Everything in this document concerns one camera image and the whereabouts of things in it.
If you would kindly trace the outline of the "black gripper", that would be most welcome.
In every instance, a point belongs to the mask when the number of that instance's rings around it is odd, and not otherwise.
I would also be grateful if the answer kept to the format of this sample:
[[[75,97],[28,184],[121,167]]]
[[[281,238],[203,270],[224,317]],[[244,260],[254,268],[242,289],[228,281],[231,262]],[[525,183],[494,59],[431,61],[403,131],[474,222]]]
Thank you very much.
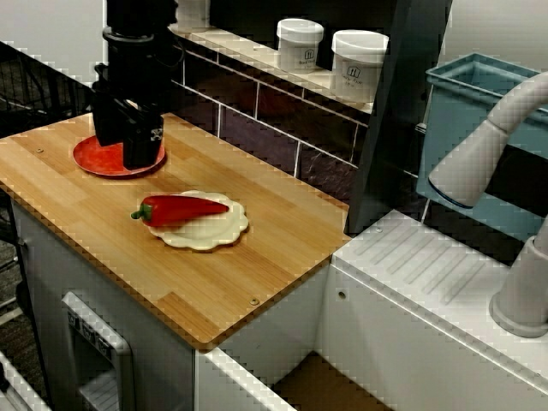
[[[123,166],[155,164],[163,140],[162,112],[171,85],[169,40],[109,40],[108,61],[95,66],[92,118],[98,143],[122,143]],[[123,127],[129,127],[123,137]]]

